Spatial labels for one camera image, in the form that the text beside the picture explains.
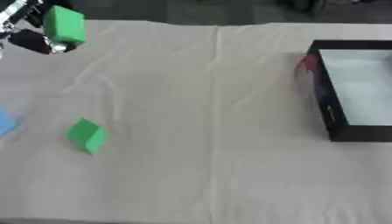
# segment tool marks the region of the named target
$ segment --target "green block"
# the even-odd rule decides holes
[[[84,15],[54,5],[44,16],[44,33],[53,42],[80,45],[86,42]]]
[[[105,143],[107,134],[102,126],[98,126],[84,118],[81,118],[67,133],[68,139],[78,147],[95,154]]]

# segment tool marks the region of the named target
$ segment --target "crease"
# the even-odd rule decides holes
[[[98,33],[99,36],[104,36],[109,32],[112,32],[114,29],[118,28],[118,26],[120,26],[121,22],[120,21],[115,21],[113,24],[111,24],[110,26],[106,27],[106,29],[104,29],[103,31],[101,31],[100,33]]]
[[[214,223],[216,219],[216,209],[218,200],[218,185],[216,173],[218,171],[219,155],[221,148],[220,131],[221,131],[221,101],[219,97],[219,77],[216,73],[212,72],[214,65],[221,60],[221,31],[218,26],[213,28],[213,57],[207,65],[207,71],[211,74],[211,116],[213,125],[211,130],[211,157],[210,157],[210,179],[209,179],[209,223]]]
[[[221,61],[221,29],[219,26],[213,27],[212,33],[213,54],[211,59],[206,63],[207,71],[211,72],[216,64]]]
[[[111,50],[108,53],[105,53],[105,55],[100,57],[99,59],[97,59],[97,60],[93,59],[93,61],[90,62],[87,66],[85,66],[82,69],[81,73],[79,75],[77,75],[75,77],[75,79],[73,79],[72,84],[70,86],[64,88],[61,91],[61,93],[66,94],[70,90],[77,88],[88,76],[93,75],[94,74],[93,71],[95,70],[95,68],[98,65],[100,65],[103,61],[112,57],[115,54],[115,52],[117,51],[117,48],[119,45],[120,44],[117,44],[116,47],[111,48]],[[101,71],[98,72],[98,74],[102,74],[105,71],[106,71],[106,69],[102,69]]]
[[[109,109],[109,113],[110,113],[110,117],[112,119],[112,121],[117,121],[120,119],[120,111],[121,111],[121,107],[122,104],[118,103],[117,98],[119,97],[119,94],[117,94],[116,91],[116,85],[111,81],[108,80],[107,77],[105,76],[100,76],[100,80],[102,81],[102,83],[104,84],[104,86],[106,87],[105,92],[107,94],[105,94],[104,96],[108,96],[109,100],[107,101],[110,105],[109,107],[106,107]]]

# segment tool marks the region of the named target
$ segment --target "foam block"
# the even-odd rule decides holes
[[[106,142],[107,133],[99,126],[87,119],[81,118],[67,133],[68,139],[90,154],[99,152]]]
[[[17,121],[5,111],[0,110],[0,137],[13,130],[16,126]]]
[[[54,5],[44,16],[44,33],[53,42],[80,45],[86,42],[84,15]]]

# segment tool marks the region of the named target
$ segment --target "table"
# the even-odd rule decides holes
[[[165,223],[390,223],[392,144],[331,143],[293,71],[314,39],[384,24],[88,21],[77,51],[8,47],[0,217]],[[104,125],[98,155],[65,133]]]

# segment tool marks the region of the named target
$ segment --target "black box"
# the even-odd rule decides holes
[[[332,141],[392,142],[392,41],[315,40],[301,65]]]

